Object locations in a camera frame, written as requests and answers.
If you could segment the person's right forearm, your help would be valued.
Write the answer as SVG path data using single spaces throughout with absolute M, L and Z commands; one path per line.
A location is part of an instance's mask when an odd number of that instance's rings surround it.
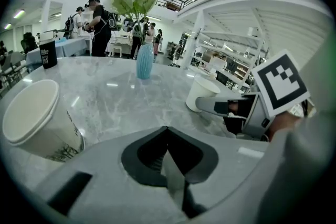
M 296 116 L 288 111 L 276 115 L 269 128 L 265 132 L 268 140 L 271 142 L 274 135 L 282 129 L 294 128 L 300 123 L 302 119 L 302 117 Z

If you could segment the blue ribbed vase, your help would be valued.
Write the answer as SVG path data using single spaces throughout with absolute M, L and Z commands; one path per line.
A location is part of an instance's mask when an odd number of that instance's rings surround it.
M 140 47 L 136 60 L 137 77 L 142 80 L 149 79 L 154 63 L 153 44 L 142 45 Z

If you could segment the black backpack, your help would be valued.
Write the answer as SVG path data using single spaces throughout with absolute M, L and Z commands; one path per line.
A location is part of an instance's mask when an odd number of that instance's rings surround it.
M 120 31 L 122 28 L 122 22 L 119 14 L 108 13 L 107 24 L 112 31 Z

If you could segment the white dressing table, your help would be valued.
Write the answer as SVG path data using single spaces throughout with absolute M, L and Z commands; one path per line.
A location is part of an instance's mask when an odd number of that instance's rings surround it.
M 117 52 L 121 58 L 123 55 L 130 55 L 131 49 L 132 37 L 130 35 L 112 36 L 107 44 L 106 53 L 108 57 L 113 57 Z

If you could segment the black bottle white cap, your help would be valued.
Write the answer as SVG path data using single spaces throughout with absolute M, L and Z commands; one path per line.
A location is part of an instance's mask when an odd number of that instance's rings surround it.
M 49 69 L 57 64 L 57 53 L 54 40 L 54 32 L 47 31 L 39 35 L 40 56 L 44 69 Z

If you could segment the grey dining chair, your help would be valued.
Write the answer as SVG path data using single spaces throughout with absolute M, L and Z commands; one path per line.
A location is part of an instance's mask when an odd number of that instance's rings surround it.
M 22 78 L 21 71 L 26 67 L 26 55 L 21 52 L 15 51 L 9 56 L 9 75 L 16 81 Z

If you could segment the white metal shelving rack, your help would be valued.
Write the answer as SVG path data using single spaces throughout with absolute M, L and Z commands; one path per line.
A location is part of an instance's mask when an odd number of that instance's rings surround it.
M 240 93 L 250 90 L 254 80 L 251 70 L 264 62 L 268 54 L 265 41 L 258 36 L 214 31 L 200 32 L 196 48 L 192 59 L 198 61 L 197 67 Z M 219 69 L 202 60 L 206 50 L 218 52 L 217 57 L 227 61 L 226 69 Z

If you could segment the blue cloth covered table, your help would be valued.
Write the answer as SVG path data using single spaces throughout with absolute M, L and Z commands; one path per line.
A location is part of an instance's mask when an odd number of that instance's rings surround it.
M 71 39 L 55 44 L 57 58 L 70 57 L 78 52 L 87 49 L 87 44 L 84 39 Z M 32 65 L 42 63 L 40 49 L 34 49 L 27 53 L 26 64 Z

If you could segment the cardboard box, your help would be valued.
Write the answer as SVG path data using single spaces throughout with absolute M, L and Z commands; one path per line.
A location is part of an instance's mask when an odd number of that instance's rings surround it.
M 206 62 L 210 62 L 212 57 L 217 57 L 217 56 L 218 56 L 218 52 L 212 51 L 212 50 L 206 50 L 202 55 L 202 60 Z

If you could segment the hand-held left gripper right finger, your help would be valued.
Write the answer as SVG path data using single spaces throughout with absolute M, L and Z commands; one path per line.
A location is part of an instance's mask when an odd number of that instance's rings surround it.
M 218 153 L 173 127 L 167 129 L 167 150 L 189 184 L 206 181 L 218 165 Z

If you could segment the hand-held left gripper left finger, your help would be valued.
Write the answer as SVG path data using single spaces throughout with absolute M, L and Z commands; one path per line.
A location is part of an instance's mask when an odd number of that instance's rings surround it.
M 129 144 L 122 152 L 125 171 L 141 185 L 166 187 L 167 179 L 161 174 L 163 158 L 167 152 L 167 131 L 163 126 Z

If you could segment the white paper cup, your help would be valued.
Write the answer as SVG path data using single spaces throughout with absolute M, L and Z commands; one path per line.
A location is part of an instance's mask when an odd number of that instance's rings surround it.
M 85 147 L 83 137 L 61 99 L 60 88 L 56 104 L 40 127 L 22 142 L 9 144 L 56 162 L 70 160 Z
M 195 77 L 186 99 L 186 105 L 190 110 L 199 113 L 201 110 L 196 107 L 196 99 L 200 97 L 215 97 L 220 92 L 219 87 L 210 80 L 203 77 Z
M 3 117 L 3 134 L 12 144 L 28 138 L 50 114 L 59 97 L 59 85 L 40 80 L 24 88 L 9 104 Z

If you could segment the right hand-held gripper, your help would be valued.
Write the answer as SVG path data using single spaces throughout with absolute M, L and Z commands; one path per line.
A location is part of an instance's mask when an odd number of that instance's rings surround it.
M 251 72 L 254 80 L 248 92 L 199 97 L 195 104 L 202 111 L 224 117 L 229 132 L 269 142 L 265 132 L 276 115 L 288 111 L 299 117 L 308 116 L 310 93 L 293 56 L 286 50 Z

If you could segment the oval dresser mirror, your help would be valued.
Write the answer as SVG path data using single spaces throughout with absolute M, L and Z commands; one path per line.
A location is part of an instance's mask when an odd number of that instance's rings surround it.
M 122 29 L 124 32 L 129 33 L 132 31 L 134 26 L 134 21 L 132 18 L 125 18 L 122 23 Z

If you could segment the black office chair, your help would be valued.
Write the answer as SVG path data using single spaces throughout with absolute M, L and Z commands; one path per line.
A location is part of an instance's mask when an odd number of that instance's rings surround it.
M 38 48 L 35 37 L 31 32 L 24 33 L 23 40 L 21 40 L 20 44 L 23 48 L 24 54 L 27 54 L 28 52 Z

